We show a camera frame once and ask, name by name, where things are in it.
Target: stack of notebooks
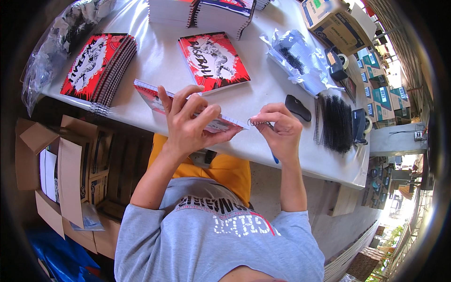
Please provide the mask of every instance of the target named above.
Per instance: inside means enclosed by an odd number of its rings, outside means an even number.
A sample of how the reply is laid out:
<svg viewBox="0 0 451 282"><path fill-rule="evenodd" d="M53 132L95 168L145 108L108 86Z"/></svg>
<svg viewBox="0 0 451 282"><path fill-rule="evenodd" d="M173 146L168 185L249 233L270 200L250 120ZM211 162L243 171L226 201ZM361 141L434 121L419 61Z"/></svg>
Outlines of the stack of notebooks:
<svg viewBox="0 0 451 282"><path fill-rule="evenodd" d="M133 85L152 110L165 114L163 104L161 103L161 100L158 98L158 88L156 86L147 84L139 79L135 79ZM174 98L174 94L172 94L171 92L166 91L166 94L171 99ZM205 108L200 109L194 115L198 116L204 109ZM232 129L234 127L249 129L249 127L245 123L220 114L217 118L215 118L209 124L207 124L205 130L211 133L217 133L221 131L226 131L228 129Z"/></svg>
<svg viewBox="0 0 451 282"><path fill-rule="evenodd" d="M181 37L178 43L195 83L205 87L202 95L251 80L225 32Z"/></svg>
<svg viewBox="0 0 451 282"><path fill-rule="evenodd" d="M189 28L199 0L147 0L149 22Z"/></svg>
<svg viewBox="0 0 451 282"><path fill-rule="evenodd" d="M60 93L109 107L136 54L136 46L134 37L126 33L92 35L75 59Z"/></svg>
<svg viewBox="0 0 451 282"><path fill-rule="evenodd" d="M244 28L252 21L256 2L200 0L194 22L199 28L225 31L239 40Z"/></svg>
<svg viewBox="0 0 451 282"><path fill-rule="evenodd" d="M271 0L257 0L255 8L259 11L262 11L266 7L266 5L269 4L269 2L271 2Z"/></svg>

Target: hand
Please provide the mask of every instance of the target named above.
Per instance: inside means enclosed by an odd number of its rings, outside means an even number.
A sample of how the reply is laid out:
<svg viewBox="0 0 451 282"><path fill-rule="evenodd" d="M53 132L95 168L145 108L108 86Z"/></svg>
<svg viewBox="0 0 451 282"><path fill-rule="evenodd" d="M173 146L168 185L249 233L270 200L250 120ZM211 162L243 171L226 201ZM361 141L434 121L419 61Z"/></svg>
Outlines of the hand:
<svg viewBox="0 0 451 282"><path fill-rule="evenodd" d="M203 89L203 86L189 85L178 91L172 100L164 87L158 86L158 97L165 108L169 130L169 138L163 148L177 158L184 159L197 150L229 141L241 130L238 127L219 133L204 130L207 124L219 116L221 107L217 104L208 105L197 94ZM194 113L202 107L206 109L196 117Z"/></svg>
<svg viewBox="0 0 451 282"><path fill-rule="evenodd" d="M271 103L264 106L258 115L251 117L251 123L272 121L274 130L267 124L257 125L258 131L268 142L269 148L283 164L299 164L299 139L302 124L285 107L284 103Z"/></svg>

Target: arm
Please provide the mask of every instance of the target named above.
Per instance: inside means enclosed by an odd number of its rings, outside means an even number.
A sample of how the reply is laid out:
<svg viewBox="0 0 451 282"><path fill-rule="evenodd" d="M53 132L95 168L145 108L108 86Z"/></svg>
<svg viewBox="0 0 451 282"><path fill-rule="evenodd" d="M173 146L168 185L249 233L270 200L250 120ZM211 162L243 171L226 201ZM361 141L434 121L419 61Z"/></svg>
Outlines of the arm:
<svg viewBox="0 0 451 282"><path fill-rule="evenodd" d="M239 132L237 128L215 134L203 130L219 116L221 107L217 104L209 106L207 101L197 94L202 90L203 86L189 85L177 92L174 100L171 100L166 95L166 90L162 86L158 87L158 97L165 108L169 137L138 182L130 199L131 204L159 209L172 175L186 157L202 148L229 141ZM195 117L193 114L200 107L206 109Z"/></svg>
<svg viewBox="0 0 451 282"><path fill-rule="evenodd" d="M267 124L256 127L268 142L269 148L282 164L281 209L286 212L307 210L307 195L299 164L299 140L302 124L283 103L264 106L251 122L274 122L274 130Z"/></svg>

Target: concrete pillar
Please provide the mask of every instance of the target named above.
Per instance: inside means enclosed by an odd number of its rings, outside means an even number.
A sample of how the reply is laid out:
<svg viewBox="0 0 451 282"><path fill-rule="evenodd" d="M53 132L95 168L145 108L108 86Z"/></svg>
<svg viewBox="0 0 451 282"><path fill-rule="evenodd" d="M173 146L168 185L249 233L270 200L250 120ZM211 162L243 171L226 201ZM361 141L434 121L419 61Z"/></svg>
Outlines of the concrete pillar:
<svg viewBox="0 0 451 282"><path fill-rule="evenodd" d="M423 131L424 122L388 126L370 132L369 155L377 157L402 156L426 153L426 141L415 141L414 132Z"/></svg>

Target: electrical outlet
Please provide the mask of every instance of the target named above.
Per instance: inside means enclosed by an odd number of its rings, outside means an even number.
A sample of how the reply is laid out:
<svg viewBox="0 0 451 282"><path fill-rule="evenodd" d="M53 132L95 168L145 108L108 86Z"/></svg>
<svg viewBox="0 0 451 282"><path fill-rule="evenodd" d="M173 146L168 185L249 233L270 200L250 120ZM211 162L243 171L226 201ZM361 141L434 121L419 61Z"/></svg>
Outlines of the electrical outlet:
<svg viewBox="0 0 451 282"><path fill-rule="evenodd" d="M415 131L414 140L415 141L422 141L423 140L423 133L421 131Z"/></svg>

